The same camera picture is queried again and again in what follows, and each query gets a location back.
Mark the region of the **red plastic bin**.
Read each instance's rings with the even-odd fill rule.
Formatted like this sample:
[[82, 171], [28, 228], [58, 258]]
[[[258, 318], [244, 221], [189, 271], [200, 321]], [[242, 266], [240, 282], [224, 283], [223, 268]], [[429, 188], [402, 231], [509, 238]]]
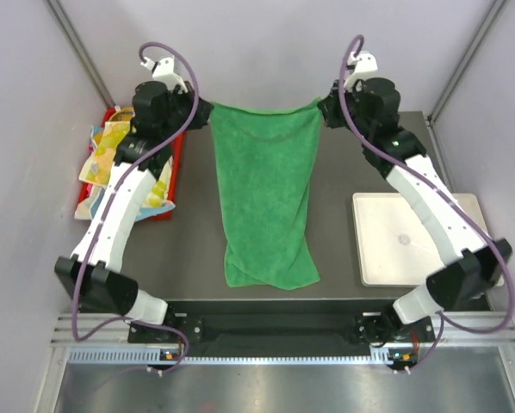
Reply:
[[[176, 183], [174, 184], [174, 199], [175, 199], [175, 193], [176, 193], [176, 185], [177, 185], [177, 178], [178, 178], [178, 172], [182, 166], [182, 155], [183, 155], [183, 137], [179, 137], [174, 141], [172, 144], [172, 149], [175, 149], [175, 164], [177, 166], [177, 172], [174, 173], [173, 177], [176, 179]], [[92, 204], [92, 218], [93, 215], [96, 213], [96, 210], [98, 206], [100, 205], [100, 202], [102, 200], [102, 197], [104, 196], [104, 190], [105, 188], [100, 189], [100, 194], [97, 196], [96, 201]], [[173, 204], [168, 204], [167, 206], [161, 206], [159, 208], [150, 208], [150, 207], [141, 207], [140, 212], [138, 214], [137, 220], [168, 220], [171, 218], [172, 211], [175, 208], [175, 201], [173, 199]]]

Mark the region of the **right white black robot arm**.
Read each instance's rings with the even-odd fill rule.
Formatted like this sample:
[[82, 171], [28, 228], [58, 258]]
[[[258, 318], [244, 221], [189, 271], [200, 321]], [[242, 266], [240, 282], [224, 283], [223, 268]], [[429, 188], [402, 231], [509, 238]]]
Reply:
[[401, 341], [416, 322], [475, 299], [500, 281], [514, 288], [507, 263], [512, 247], [492, 239], [460, 207], [438, 177], [419, 138], [400, 125], [400, 93], [382, 77], [339, 80], [318, 107], [330, 128], [346, 127], [360, 139], [363, 155], [411, 207], [429, 233], [443, 267], [382, 311], [386, 334]]

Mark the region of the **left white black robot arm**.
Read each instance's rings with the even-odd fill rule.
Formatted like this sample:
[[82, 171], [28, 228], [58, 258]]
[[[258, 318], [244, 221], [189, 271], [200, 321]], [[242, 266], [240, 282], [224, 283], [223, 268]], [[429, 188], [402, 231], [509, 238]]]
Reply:
[[140, 209], [171, 158], [172, 141], [206, 126], [211, 108], [194, 81], [175, 87], [149, 81], [136, 87], [134, 116], [116, 149], [96, 215], [74, 251], [54, 266], [74, 306], [90, 305], [147, 324], [162, 342], [176, 334], [177, 320], [167, 314], [167, 303], [121, 274], [122, 259]]

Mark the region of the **white square tray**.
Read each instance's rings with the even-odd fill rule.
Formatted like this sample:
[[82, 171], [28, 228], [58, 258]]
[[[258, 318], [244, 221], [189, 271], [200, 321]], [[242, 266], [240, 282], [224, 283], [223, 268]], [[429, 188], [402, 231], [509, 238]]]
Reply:
[[426, 277], [487, 244], [453, 208], [433, 194], [418, 211], [396, 193], [353, 195], [363, 284], [415, 287]]

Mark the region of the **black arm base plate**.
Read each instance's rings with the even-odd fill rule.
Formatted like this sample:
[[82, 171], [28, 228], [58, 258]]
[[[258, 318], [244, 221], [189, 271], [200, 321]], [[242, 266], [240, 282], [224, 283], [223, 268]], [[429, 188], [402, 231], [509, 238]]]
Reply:
[[390, 329], [388, 299], [174, 300], [163, 324], [181, 330], [192, 355], [361, 354], [376, 342], [433, 340], [429, 318]]

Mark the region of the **aluminium frame rail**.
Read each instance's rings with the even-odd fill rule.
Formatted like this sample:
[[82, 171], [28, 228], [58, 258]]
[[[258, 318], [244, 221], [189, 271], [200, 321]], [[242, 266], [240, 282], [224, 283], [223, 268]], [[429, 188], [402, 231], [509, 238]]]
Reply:
[[[515, 326], [510, 321], [506, 327], [495, 330], [504, 320], [501, 311], [457, 311], [445, 314], [447, 319], [441, 321], [434, 317], [431, 326], [426, 330], [439, 332], [444, 329], [440, 344], [451, 347], [491, 347], [515, 345]], [[111, 316], [109, 314], [80, 314], [78, 315], [78, 335], [84, 339], [75, 340], [71, 330], [71, 315], [59, 316], [52, 333], [53, 346], [73, 347], [78, 344], [86, 346], [118, 347], [128, 344], [129, 335], [135, 328], [124, 321], [114, 321], [104, 327], [99, 325]]]

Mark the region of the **aluminium corner post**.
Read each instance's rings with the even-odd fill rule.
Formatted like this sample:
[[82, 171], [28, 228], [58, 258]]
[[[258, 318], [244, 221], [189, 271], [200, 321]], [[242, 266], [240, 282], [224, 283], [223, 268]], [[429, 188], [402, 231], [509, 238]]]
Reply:
[[86, 77], [102, 103], [107, 108], [113, 107], [115, 101], [62, 2], [59, 0], [44, 0], [43, 3], [56, 21], [59, 30], [64, 35], [78, 63], [81, 65]]
[[487, 11], [481, 18], [477, 28], [474, 30], [472, 37], [465, 43], [465, 47], [454, 70], [441, 94], [435, 101], [431, 112], [425, 117], [426, 123], [430, 128], [435, 126], [444, 108], [448, 104], [450, 98], [454, 95], [456, 88], [459, 86], [462, 78], [472, 65], [477, 53], [480, 51], [483, 43], [493, 29], [495, 23], [499, 20], [509, 1], [493, 0], [488, 3]]

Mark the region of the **left aluminium corner post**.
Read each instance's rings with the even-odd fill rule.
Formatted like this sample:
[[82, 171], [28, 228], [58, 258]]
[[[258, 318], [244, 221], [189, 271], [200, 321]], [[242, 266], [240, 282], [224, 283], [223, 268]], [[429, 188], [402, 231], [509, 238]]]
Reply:
[[64, 35], [78, 63], [81, 65], [86, 77], [102, 103], [107, 108], [113, 107], [115, 101], [62, 2], [59, 0], [44, 0], [43, 3], [56, 21], [59, 30]]

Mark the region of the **yellow green patterned towel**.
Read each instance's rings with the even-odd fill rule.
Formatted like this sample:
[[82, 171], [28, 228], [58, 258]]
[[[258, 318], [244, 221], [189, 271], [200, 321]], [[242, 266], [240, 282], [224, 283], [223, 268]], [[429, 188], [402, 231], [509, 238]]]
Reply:
[[[90, 197], [95, 198], [100, 189], [108, 184], [116, 148], [127, 134], [129, 121], [134, 116], [132, 107], [116, 106], [107, 111], [101, 126], [93, 126], [90, 133], [89, 157], [82, 167], [78, 180], [82, 183], [78, 204], [81, 205]], [[143, 207], [159, 208], [173, 204], [173, 177], [177, 172], [175, 149], [164, 166], [158, 182], [155, 184]]]

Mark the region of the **blue patterned towel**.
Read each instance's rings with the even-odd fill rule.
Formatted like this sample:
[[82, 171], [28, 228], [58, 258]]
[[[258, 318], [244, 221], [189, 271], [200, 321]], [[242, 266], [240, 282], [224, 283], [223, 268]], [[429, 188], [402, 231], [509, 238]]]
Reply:
[[116, 149], [129, 132], [128, 121], [107, 121], [105, 126], [93, 126], [90, 133], [90, 155], [85, 161], [78, 179], [86, 187], [86, 197], [78, 202], [74, 219], [91, 220], [92, 204], [101, 188], [109, 183]]

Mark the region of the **right aluminium corner post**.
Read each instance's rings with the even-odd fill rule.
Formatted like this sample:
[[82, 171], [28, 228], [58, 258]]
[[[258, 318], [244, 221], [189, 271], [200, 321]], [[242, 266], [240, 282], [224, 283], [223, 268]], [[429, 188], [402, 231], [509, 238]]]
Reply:
[[487, 11], [481, 18], [477, 28], [474, 30], [472, 37], [465, 43], [465, 47], [454, 70], [441, 94], [435, 101], [431, 112], [425, 117], [426, 123], [430, 128], [435, 126], [444, 108], [448, 104], [450, 98], [454, 95], [456, 88], [459, 86], [462, 78], [472, 65], [477, 53], [480, 51], [483, 43], [493, 29], [495, 23], [499, 20], [509, 1], [493, 0], [488, 3]]

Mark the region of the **green microfiber towel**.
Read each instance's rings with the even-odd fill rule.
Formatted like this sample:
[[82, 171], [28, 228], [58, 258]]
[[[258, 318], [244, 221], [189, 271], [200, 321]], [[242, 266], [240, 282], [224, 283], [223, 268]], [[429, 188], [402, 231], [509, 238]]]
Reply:
[[306, 240], [321, 114], [216, 103], [210, 115], [230, 287], [286, 291], [320, 281]]

